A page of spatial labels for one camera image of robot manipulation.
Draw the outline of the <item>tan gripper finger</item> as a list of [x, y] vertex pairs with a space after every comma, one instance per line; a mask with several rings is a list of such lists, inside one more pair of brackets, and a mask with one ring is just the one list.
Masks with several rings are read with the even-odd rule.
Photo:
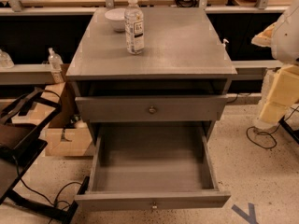
[[259, 47], [270, 47], [272, 40], [272, 32], [275, 28], [275, 24], [272, 23], [266, 27], [262, 32], [258, 33], [251, 39], [251, 43]]

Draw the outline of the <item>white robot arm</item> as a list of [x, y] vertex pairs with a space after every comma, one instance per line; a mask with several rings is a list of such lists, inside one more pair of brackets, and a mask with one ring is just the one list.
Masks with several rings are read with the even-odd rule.
[[299, 0], [294, 0], [278, 20], [251, 40], [251, 43], [271, 49], [272, 57], [282, 62], [266, 87], [254, 126], [261, 130], [278, 124], [287, 111], [299, 101]]

